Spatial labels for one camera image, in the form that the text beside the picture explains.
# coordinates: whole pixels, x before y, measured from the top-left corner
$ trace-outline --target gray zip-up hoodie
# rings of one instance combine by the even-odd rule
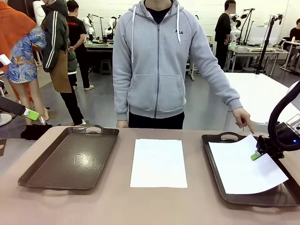
[[[117,25],[113,85],[118,120],[127,119],[128,105],[133,114],[150,118],[182,113],[188,55],[229,110],[242,107],[196,17],[174,0],[158,25],[141,0]]]

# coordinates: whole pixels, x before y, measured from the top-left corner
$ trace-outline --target mannequin leg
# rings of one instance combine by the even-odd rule
[[[14,89],[18,93],[21,104],[24,105],[28,109],[32,109],[25,83],[12,83],[11,82],[11,85],[14,87]],[[27,118],[25,118],[25,120],[26,120],[26,125],[32,125],[32,120],[27,119]]]
[[[38,79],[29,81],[28,86],[29,86],[32,100],[34,102],[34,107],[35,107],[36,112],[39,113],[40,117],[42,116],[46,120],[47,118],[45,118],[45,107],[42,102],[41,92],[40,92],[39,85],[38,85]]]

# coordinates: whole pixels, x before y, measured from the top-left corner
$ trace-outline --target brown tabletop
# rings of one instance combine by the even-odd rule
[[[211,131],[121,129],[98,186],[89,192],[28,189],[17,181],[64,127],[50,129],[0,176],[1,225],[299,225],[299,208],[261,209],[222,200],[201,141]],[[135,140],[182,140],[187,189],[130,188]],[[282,162],[299,183],[300,151]]]

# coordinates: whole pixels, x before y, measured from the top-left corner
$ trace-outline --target hoodie zipper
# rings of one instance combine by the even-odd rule
[[[157,25],[157,93],[156,93],[156,103],[155,103],[155,111],[154,118],[157,116],[158,112],[158,93],[159,93],[159,34],[160,34],[160,25]]]

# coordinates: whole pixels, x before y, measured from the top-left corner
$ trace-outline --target black corrugated hose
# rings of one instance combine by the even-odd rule
[[[277,136],[276,126],[279,115],[286,108],[288,104],[290,104],[300,93],[300,82],[275,106],[273,112],[271,113],[268,132],[269,137],[273,141],[273,144],[276,148],[282,151],[296,151],[300,149],[300,143],[294,145],[286,145],[282,144]]]

